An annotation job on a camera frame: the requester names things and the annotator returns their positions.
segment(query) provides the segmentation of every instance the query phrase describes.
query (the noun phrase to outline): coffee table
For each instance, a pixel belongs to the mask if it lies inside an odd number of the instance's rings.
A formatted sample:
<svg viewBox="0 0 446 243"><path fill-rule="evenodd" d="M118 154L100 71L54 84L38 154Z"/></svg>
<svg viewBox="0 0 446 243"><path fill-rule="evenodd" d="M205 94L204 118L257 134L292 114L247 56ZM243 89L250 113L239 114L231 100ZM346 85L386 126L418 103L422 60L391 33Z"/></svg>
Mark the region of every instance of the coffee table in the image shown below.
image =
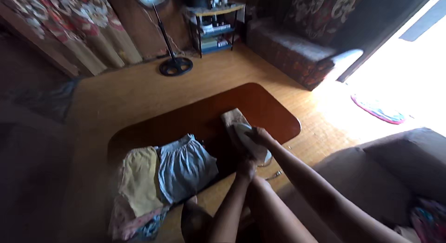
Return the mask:
<svg viewBox="0 0 446 243"><path fill-rule="evenodd" d="M120 130L108 143L108 160L118 162L131 149L162 146L190 133L217 158L217 179L222 179L235 172L240 160L220 119L235 108L252 126L264 127L281 144L301 131L299 120L268 91L247 83Z"/></svg>

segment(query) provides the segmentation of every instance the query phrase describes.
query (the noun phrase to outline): doorway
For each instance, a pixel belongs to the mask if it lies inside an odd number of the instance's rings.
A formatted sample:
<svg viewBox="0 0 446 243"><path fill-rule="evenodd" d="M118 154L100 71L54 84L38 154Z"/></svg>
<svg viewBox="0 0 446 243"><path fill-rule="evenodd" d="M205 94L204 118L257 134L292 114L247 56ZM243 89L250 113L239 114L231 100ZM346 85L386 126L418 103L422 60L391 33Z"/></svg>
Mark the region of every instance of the doorway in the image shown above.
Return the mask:
<svg viewBox="0 0 446 243"><path fill-rule="evenodd" d="M446 135L445 15L446 0L430 0L346 80L351 91Z"/></svg>

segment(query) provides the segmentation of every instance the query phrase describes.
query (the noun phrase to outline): yellow cloth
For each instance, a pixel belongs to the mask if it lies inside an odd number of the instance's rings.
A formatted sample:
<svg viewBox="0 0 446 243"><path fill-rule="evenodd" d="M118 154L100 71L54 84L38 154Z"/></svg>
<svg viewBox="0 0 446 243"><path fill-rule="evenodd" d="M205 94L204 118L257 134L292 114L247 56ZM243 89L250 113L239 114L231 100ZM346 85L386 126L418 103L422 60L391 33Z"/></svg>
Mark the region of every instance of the yellow cloth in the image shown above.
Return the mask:
<svg viewBox="0 0 446 243"><path fill-rule="evenodd" d="M163 206L157 198L157 162L153 147L133 149L123 160L119 193L128 200L136 217Z"/></svg>

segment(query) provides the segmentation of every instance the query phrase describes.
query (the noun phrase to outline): hand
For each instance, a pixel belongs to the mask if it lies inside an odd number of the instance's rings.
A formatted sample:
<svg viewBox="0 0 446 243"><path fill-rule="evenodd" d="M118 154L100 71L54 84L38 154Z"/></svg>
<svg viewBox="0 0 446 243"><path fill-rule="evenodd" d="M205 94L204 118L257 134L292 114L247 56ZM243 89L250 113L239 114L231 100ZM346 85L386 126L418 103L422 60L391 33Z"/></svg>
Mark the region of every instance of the hand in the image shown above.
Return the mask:
<svg viewBox="0 0 446 243"><path fill-rule="evenodd" d="M256 163L254 160L243 160L237 167L236 177L245 177L251 182L256 175Z"/></svg>
<svg viewBox="0 0 446 243"><path fill-rule="evenodd" d="M253 140L254 143L262 145L266 148L271 145L275 139L264 129L260 127L253 127L252 132L245 132L245 134Z"/></svg>

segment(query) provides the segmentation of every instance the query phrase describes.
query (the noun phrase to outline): patterned pillow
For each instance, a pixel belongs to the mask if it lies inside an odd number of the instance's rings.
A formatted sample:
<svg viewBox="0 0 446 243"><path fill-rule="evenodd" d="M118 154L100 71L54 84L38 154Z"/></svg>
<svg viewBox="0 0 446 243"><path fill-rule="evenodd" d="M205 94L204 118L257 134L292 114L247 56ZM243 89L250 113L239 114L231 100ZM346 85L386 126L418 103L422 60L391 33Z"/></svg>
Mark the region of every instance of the patterned pillow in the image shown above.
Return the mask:
<svg viewBox="0 0 446 243"><path fill-rule="evenodd" d="M293 0L284 24L299 35L327 45L358 0Z"/></svg>

